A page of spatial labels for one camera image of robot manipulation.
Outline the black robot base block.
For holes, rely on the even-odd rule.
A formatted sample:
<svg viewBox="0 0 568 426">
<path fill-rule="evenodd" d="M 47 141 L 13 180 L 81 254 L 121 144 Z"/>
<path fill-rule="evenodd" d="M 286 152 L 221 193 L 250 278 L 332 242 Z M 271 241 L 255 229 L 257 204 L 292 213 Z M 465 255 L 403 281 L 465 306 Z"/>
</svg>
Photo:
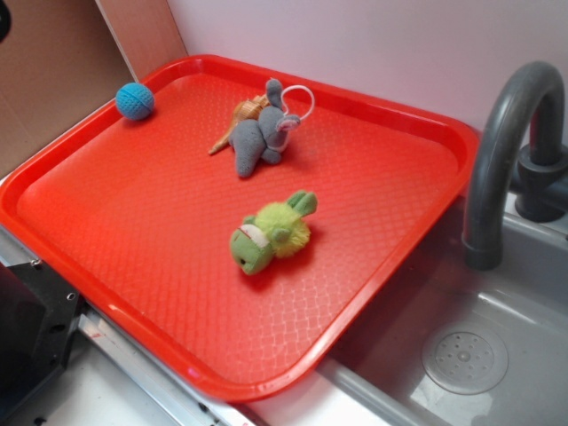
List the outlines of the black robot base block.
<svg viewBox="0 0 568 426">
<path fill-rule="evenodd" d="M 67 368 L 83 298 L 49 265 L 1 266 L 1 423 Z"/>
</svg>

